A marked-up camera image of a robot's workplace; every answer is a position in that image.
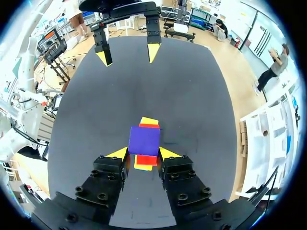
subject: black pants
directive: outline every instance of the black pants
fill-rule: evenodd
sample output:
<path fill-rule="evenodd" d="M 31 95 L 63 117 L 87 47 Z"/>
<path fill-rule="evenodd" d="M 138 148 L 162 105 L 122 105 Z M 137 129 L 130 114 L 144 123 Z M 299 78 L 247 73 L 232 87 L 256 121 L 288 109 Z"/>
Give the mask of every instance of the black pants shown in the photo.
<path fill-rule="evenodd" d="M 277 77 L 277 75 L 269 68 L 269 70 L 263 72 L 258 79 L 259 85 L 258 90 L 261 92 L 264 86 L 268 83 L 271 78 Z"/>

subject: wooden floor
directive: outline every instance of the wooden floor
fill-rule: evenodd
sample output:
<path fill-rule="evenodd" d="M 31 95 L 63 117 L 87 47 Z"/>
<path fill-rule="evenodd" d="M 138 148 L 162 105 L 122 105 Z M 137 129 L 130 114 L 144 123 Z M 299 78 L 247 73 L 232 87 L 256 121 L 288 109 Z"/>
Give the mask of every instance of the wooden floor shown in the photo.
<path fill-rule="evenodd" d="M 135 22 L 135 28 L 142 26 L 144 24 L 144 19 L 139 19 Z M 161 31 L 163 32 L 163 23 L 160 22 Z M 119 37 L 125 36 L 125 30 L 116 30 L 116 27 L 110 27 L 110 37 Z M 230 200 L 238 198 L 235 195 L 235 191 L 243 183 L 245 168 L 246 168 L 246 158 L 241 157 L 241 145 L 240 145 L 240 128 L 239 120 L 241 117 L 247 115 L 248 113 L 254 111 L 262 104 L 265 103 L 263 94 L 257 96 L 253 90 L 253 85 L 257 79 L 254 75 L 249 63 L 244 59 L 244 56 L 240 51 L 229 44 L 229 40 L 225 42 L 220 42 L 213 36 L 211 32 L 203 31 L 194 27 L 190 27 L 189 33 L 196 33 L 194 42 L 199 45 L 207 46 L 211 49 L 220 69 L 225 78 L 225 82 L 228 87 L 228 91 L 231 97 L 235 121 L 236 121 L 236 131 L 237 131 L 237 165 L 236 165 L 236 178 L 234 183 L 234 189 Z M 78 44 L 74 49 L 66 51 L 63 54 L 62 60 L 64 62 L 74 63 L 76 68 L 88 52 L 88 50 L 94 45 L 94 39 L 90 33 L 89 38 Z M 146 33 L 141 33 L 137 30 L 128 30 L 128 35 L 130 36 L 146 36 Z M 185 40 L 182 37 L 174 37 L 169 39 L 181 39 Z M 70 77 L 73 77 L 73 74 L 76 69 L 68 67 L 66 70 L 69 73 Z M 53 70 L 49 68 L 48 65 L 41 63 L 40 66 L 35 71 L 35 77 L 41 81 L 45 78 L 45 82 L 42 81 L 42 88 L 53 87 L 60 89 L 58 82 L 61 81 L 59 77 L 55 75 Z M 25 157 L 16 154 L 15 160 L 18 160 L 20 164 L 27 168 L 29 174 L 36 181 L 36 183 L 42 188 L 43 191 L 49 193 L 48 191 L 48 181 L 47 181 L 47 164 L 44 162 L 38 162 L 33 159 L 25 159 Z"/>

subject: yellow block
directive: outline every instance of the yellow block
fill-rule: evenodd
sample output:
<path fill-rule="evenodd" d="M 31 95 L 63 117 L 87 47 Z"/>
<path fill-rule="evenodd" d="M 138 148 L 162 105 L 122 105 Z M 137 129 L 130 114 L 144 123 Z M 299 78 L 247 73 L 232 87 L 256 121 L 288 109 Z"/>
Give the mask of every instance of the yellow block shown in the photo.
<path fill-rule="evenodd" d="M 106 63 L 106 55 L 105 55 L 105 52 L 104 51 L 101 51 L 99 53 L 96 53 L 98 55 L 98 57 L 100 58 L 100 60 L 108 67 L 110 65 L 113 64 L 113 62 L 111 62 L 110 64 L 107 64 Z"/>
<path fill-rule="evenodd" d="M 126 155 L 126 150 L 128 147 L 124 147 L 116 152 L 113 152 L 109 155 L 107 155 L 106 157 L 117 157 L 117 158 L 122 158 L 124 159 L 125 155 Z"/>
<path fill-rule="evenodd" d="M 158 120 L 151 119 L 151 118 L 147 118 L 147 117 L 142 117 L 140 123 L 141 123 L 141 124 L 157 125 L 157 124 L 159 124 L 159 121 L 158 121 Z"/>
<path fill-rule="evenodd" d="M 161 43 L 147 44 L 147 46 L 148 46 L 149 63 L 153 62 L 155 56 L 158 53 L 160 45 L 161 45 Z"/>
<path fill-rule="evenodd" d="M 135 160 L 134 160 L 134 168 L 135 169 L 140 169 L 140 170 L 145 170 L 145 171 L 151 171 L 153 169 L 152 165 L 143 165 L 143 164 L 137 164 L 138 155 L 135 155 Z"/>
<path fill-rule="evenodd" d="M 165 158 L 170 158 L 170 157 L 181 157 L 178 154 L 175 154 L 167 149 L 164 149 L 163 147 L 160 147 L 160 152 L 161 152 L 163 160 Z"/>

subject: blue block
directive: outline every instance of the blue block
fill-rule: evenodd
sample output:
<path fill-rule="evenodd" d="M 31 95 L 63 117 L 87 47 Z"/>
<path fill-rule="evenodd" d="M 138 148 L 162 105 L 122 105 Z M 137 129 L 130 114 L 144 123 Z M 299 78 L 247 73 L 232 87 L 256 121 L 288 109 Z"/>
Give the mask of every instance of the blue block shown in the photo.
<path fill-rule="evenodd" d="M 158 156 L 160 129 L 131 127 L 128 152 L 135 155 Z"/>

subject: red block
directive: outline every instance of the red block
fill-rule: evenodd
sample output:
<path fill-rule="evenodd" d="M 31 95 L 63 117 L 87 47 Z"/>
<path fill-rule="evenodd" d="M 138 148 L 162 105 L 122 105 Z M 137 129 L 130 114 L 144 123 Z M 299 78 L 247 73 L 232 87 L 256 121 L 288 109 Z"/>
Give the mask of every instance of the red block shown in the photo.
<path fill-rule="evenodd" d="M 146 128 L 160 128 L 160 126 L 159 126 L 159 125 L 143 124 L 143 123 L 140 123 L 140 124 L 139 124 L 139 127 L 146 127 Z"/>
<path fill-rule="evenodd" d="M 138 155 L 138 158 L 136 160 L 137 164 L 142 164 L 142 165 L 157 165 L 157 157 L 150 157 L 150 156 L 143 156 L 143 155 Z"/>

